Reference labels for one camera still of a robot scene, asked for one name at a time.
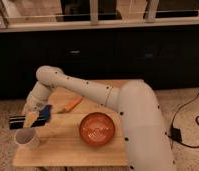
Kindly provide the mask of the black striped gripper body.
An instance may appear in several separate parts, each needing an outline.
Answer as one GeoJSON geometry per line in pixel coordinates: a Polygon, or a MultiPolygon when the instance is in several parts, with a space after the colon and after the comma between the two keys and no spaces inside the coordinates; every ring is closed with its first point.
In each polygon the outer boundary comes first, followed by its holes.
{"type": "Polygon", "coordinates": [[[49,119],[48,114],[30,112],[27,115],[10,116],[9,129],[16,130],[22,128],[40,127],[44,126],[49,119]]]}

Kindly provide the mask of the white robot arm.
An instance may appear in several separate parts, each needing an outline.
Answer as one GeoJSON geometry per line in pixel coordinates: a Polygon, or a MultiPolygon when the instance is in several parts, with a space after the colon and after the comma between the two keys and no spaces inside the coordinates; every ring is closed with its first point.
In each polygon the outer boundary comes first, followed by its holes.
{"type": "Polygon", "coordinates": [[[66,88],[119,113],[131,171],[176,171],[158,100],[145,82],[130,80],[117,88],[68,76],[53,66],[39,67],[36,78],[24,114],[41,111],[55,88],[66,88]]]}

